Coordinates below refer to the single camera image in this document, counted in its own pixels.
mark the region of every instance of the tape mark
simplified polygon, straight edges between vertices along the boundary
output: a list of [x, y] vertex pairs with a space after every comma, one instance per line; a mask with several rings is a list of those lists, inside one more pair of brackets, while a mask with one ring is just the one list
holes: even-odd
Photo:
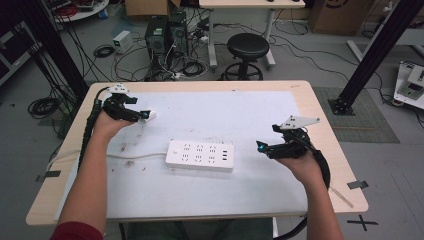
[[362, 215], [359, 215], [359, 219], [360, 219], [359, 221], [347, 220], [347, 223], [361, 224], [362, 227], [364, 228], [364, 231], [368, 231], [366, 224], [368, 224], [368, 225], [378, 225], [377, 222], [364, 221], [364, 219], [362, 218]]
[[368, 185], [368, 183], [366, 181], [362, 181], [362, 182], [361, 181], [350, 182], [350, 183], [347, 184], [347, 186], [350, 189], [355, 189], [355, 188], [364, 189], [364, 188], [369, 187], [369, 185]]
[[343, 202], [345, 202], [350, 208], [353, 208], [353, 204], [347, 200], [337, 189], [330, 187], [330, 189], [336, 194], [337, 197], [339, 197]]

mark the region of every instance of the hand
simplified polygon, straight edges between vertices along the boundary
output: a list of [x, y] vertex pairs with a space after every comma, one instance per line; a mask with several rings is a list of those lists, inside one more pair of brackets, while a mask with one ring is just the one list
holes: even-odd
[[132, 125], [133, 122], [128, 122], [125, 120], [115, 120], [105, 111], [101, 111], [96, 123], [94, 124], [94, 130], [92, 137], [99, 137], [101, 139], [107, 140], [108, 142], [112, 139], [121, 128]]
[[309, 150], [300, 158], [282, 158], [277, 159], [277, 161], [290, 169], [296, 179], [299, 180], [299, 182], [301, 182], [305, 187], [317, 182], [324, 183], [321, 169], [312, 155], [312, 152]]

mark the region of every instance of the table leg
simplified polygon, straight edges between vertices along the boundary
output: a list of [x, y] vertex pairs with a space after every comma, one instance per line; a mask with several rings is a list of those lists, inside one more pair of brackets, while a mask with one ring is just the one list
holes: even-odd
[[213, 41], [213, 9], [209, 10], [209, 38], [208, 38], [209, 66], [213, 72], [218, 63], [216, 61], [215, 43]]
[[[269, 42], [269, 36], [271, 35], [272, 22], [273, 22], [273, 19], [274, 19], [274, 14], [275, 14], [275, 9], [270, 9], [269, 12], [268, 12], [268, 21], [267, 21], [267, 24], [266, 24], [266, 30], [265, 30], [265, 35], [264, 35], [265, 39], [268, 42]], [[274, 56], [272, 55], [271, 49], [269, 49], [268, 53], [266, 54], [265, 60], [266, 60], [268, 70], [271, 67], [276, 66]]]

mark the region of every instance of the computer tower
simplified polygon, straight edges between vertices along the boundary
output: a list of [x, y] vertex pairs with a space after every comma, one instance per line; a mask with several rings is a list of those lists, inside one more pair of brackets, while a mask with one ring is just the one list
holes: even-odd
[[145, 34], [152, 69], [168, 69], [173, 58], [172, 39], [167, 16], [152, 16]]
[[187, 14], [184, 11], [173, 12], [169, 17], [169, 28], [174, 44], [174, 54], [176, 57], [188, 56], [187, 41]]

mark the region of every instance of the black pole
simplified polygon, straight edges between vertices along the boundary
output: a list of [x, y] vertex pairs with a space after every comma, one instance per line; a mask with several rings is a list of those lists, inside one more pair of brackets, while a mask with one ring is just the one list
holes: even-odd
[[424, 6], [424, 0], [401, 0], [381, 29], [364, 59], [336, 100], [330, 100], [334, 114], [346, 114], [384, 58]]
[[81, 105], [88, 92], [88, 85], [79, 72], [75, 62], [48, 18], [47, 9], [41, 0], [14, 0], [34, 37], [43, 45], [53, 62], [62, 73], [69, 87], [77, 97], [77, 106]]

